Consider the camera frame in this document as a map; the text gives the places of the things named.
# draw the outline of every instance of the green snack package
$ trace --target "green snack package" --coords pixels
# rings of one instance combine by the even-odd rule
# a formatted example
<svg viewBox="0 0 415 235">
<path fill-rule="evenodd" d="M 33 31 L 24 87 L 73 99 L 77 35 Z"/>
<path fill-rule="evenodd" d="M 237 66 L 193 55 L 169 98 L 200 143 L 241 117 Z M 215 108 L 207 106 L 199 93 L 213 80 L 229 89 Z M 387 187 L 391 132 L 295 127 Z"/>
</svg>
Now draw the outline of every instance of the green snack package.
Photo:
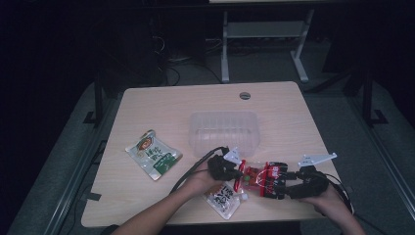
<svg viewBox="0 0 415 235">
<path fill-rule="evenodd" d="M 154 180 L 158 180 L 183 154 L 165 145 L 154 130 L 147 131 L 133 146 L 125 148 L 128 155 Z"/>
</svg>

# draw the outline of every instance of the table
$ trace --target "table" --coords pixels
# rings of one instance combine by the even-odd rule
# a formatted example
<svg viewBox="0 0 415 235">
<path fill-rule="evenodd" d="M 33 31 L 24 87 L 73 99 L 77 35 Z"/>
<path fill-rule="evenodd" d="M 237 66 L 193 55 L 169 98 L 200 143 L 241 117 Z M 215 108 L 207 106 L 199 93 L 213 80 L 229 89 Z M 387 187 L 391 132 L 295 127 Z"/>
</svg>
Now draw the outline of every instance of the table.
<svg viewBox="0 0 415 235">
<path fill-rule="evenodd" d="M 240 98 L 251 94 L 249 100 Z M 198 158 L 192 155 L 188 132 L 190 115 L 199 111 L 256 112 L 260 143 L 247 161 L 278 161 L 298 170 L 304 154 L 327 154 L 323 140 L 300 90 L 294 82 L 263 82 L 180 87 L 134 88 L 125 91 L 106 151 L 81 222 L 86 227 L 122 224 L 128 218 L 165 197 L 180 176 Z M 154 181 L 124 151 L 149 129 L 183 158 L 162 178 Z M 317 170 L 335 176 L 331 161 Z M 201 224 L 248 221 L 283 221 L 321 217 L 308 204 L 287 197 L 278 201 L 250 195 L 229 220 L 224 220 L 204 199 L 184 205 L 168 224 Z"/>
</svg>

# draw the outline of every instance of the white bracket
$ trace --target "white bracket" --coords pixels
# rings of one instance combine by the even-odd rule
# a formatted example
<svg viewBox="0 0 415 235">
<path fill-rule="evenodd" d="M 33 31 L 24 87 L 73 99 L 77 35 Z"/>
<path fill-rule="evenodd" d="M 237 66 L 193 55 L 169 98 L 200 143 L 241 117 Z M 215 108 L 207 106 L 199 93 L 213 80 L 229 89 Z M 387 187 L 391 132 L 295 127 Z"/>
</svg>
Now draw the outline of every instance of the white bracket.
<svg viewBox="0 0 415 235">
<path fill-rule="evenodd" d="M 240 165 L 242 163 L 242 160 L 239 158 L 238 147 L 235 147 L 233 150 L 229 151 L 229 153 L 223 156 L 223 159 L 236 165 Z"/>
<path fill-rule="evenodd" d="M 332 155 L 304 155 L 302 157 L 302 161 L 299 162 L 299 167 L 317 165 L 326 162 L 330 159 L 334 159 L 336 157 L 337 155 L 335 153 L 333 153 Z"/>
</svg>

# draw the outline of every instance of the human hand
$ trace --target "human hand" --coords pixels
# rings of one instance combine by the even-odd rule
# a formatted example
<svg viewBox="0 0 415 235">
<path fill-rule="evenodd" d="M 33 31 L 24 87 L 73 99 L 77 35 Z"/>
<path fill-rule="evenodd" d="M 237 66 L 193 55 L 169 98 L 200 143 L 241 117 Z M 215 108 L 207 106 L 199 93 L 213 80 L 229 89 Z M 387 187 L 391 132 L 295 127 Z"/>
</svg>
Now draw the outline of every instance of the human hand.
<svg viewBox="0 0 415 235">
<path fill-rule="evenodd" d="M 299 201 L 314 205 L 314 209 L 336 223 L 342 229 L 343 234 L 365 234 L 363 228 L 348 210 L 343 199 L 331 184 L 321 195 L 299 199 Z"/>
<path fill-rule="evenodd" d="M 329 218 L 344 212 L 350 213 L 343 202 L 343 199 L 331 184 L 329 184 L 327 190 L 319 196 L 302 198 L 299 199 L 299 201 L 314 205 L 314 209 L 317 212 L 323 213 Z"/>
<path fill-rule="evenodd" d="M 208 162 L 204 162 L 186 179 L 181 189 L 189 190 L 193 197 L 204 194 L 214 186 L 221 185 L 223 181 L 214 180 L 208 172 Z"/>
</svg>

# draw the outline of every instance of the dark background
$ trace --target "dark background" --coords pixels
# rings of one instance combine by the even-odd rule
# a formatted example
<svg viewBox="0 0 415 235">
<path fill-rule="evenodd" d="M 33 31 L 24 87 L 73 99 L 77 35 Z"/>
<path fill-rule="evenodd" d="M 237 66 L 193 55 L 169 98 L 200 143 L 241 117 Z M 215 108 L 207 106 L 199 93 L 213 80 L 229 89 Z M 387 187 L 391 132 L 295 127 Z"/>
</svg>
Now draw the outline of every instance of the dark background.
<svg viewBox="0 0 415 235">
<path fill-rule="evenodd" d="M 127 87 L 158 86 L 163 80 L 159 66 L 168 55 L 154 53 L 152 36 L 162 36 L 167 46 L 201 62 L 205 38 L 221 37 L 221 11 L 130 11 L 143 3 L 154 4 L 1 2 L 0 233 L 7 232 L 73 107 L 97 74 L 110 97 Z M 278 16 L 294 17 L 289 10 Z M 355 63 L 368 68 L 415 125 L 413 10 L 406 1 L 320 6 L 307 39 L 332 40 L 325 71 L 339 72 Z M 239 10 L 233 17 L 269 20 L 275 11 Z"/>
</svg>

